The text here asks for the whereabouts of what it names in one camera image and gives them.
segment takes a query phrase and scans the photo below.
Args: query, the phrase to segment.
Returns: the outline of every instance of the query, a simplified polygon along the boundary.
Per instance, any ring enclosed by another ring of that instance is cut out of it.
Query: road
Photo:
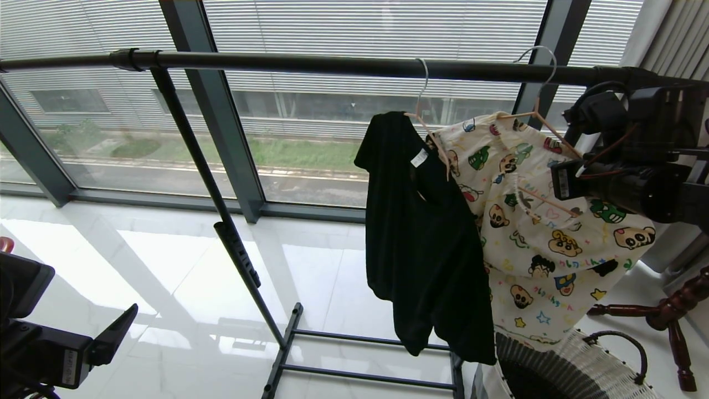
[[[64,163],[67,172],[82,187],[182,195],[207,195],[196,169],[159,168],[135,165]],[[234,197],[226,173],[213,171],[222,195]],[[22,180],[22,169],[13,160],[0,160],[3,181]],[[367,182],[325,177],[278,176],[260,173],[267,200],[303,204],[364,207]]]

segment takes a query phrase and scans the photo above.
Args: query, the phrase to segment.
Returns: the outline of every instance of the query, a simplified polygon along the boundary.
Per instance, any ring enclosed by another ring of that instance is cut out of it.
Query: black t-shirt
[[[465,361],[495,364],[480,238],[436,150],[389,112],[372,118],[354,164],[369,172],[367,282],[393,302],[396,335],[417,356],[434,327]]]

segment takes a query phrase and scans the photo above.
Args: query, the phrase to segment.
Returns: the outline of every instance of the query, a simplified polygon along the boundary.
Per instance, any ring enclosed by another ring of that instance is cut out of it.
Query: basket handle
[[[583,338],[584,342],[587,344],[597,344],[598,343],[598,338],[602,337],[604,335],[615,335],[617,337],[625,338],[628,341],[630,341],[631,344],[635,345],[638,351],[640,351],[640,374],[637,375],[633,379],[633,381],[637,385],[642,385],[642,383],[645,381],[645,376],[647,376],[647,353],[645,352],[645,348],[642,347],[642,345],[633,337],[630,335],[619,332],[619,331],[612,331],[612,330],[607,330],[607,331],[599,331],[599,332],[594,332],[593,334],[589,335],[586,338]]]

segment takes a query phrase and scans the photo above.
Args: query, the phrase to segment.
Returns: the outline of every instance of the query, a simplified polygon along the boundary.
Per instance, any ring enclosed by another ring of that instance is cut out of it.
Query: laundry basket
[[[598,338],[616,335],[640,351],[640,372],[598,345]],[[647,355],[632,337],[615,331],[586,336],[577,329],[555,350],[540,352],[496,334],[498,363],[480,364],[471,399],[655,399],[645,382]]]

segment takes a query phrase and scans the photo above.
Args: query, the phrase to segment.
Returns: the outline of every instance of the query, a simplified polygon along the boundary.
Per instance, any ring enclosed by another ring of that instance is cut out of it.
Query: glass window pane
[[[220,51],[491,62],[511,62],[534,45],[546,4],[204,1]],[[387,111],[413,112],[424,83],[255,71],[226,75],[266,198],[355,207],[367,201],[368,174],[352,161],[369,120]],[[519,87],[431,80],[420,114],[436,127],[510,111]]]
[[[593,0],[581,28],[569,66],[618,65],[644,0]],[[547,120],[565,131],[561,113],[584,92],[585,87],[559,86]]]
[[[0,6],[3,58],[175,50],[158,1],[0,0]],[[184,71],[171,75],[222,193],[234,197]],[[150,74],[94,68],[3,79],[81,187],[208,194]]]
[[[35,184],[3,143],[0,143],[0,182]]]

